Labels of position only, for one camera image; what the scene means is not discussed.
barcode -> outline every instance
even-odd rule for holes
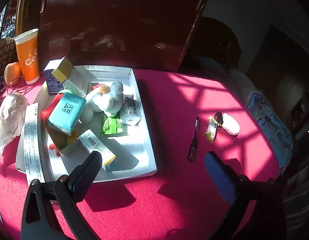
[[[96,145],[96,142],[89,136],[87,140],[91,143],[92,146]]]

white wall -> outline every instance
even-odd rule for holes
[[[309,18],[296,0],[209,0],[203,16],[223,22],[235,33],[242,49],[239,69],[244,73],[270,25],[309,53]]]

orange fruit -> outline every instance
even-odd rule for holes
[[[21,77],[21,67],[19,62],[9,63],[5,68],[4,78],[7,85],[14,86]]]

yellow candy wrapper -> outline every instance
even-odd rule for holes
[[[218,127],[218,122],[210,115],[207,130],[204,132],[205,137],[209,142],[213,143],[216,138],[216,129]]]

coco logo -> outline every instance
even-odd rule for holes
[[[35,55],[34,56],[31,56],[31,54],[29,54],[29,58],[26,59],[25,64],[27,66],[30,66],[32,63],[34,65],[36,65],[37,64],[37,62],[36,62],[37,54],[38,54],[38,49],[35,50]]]

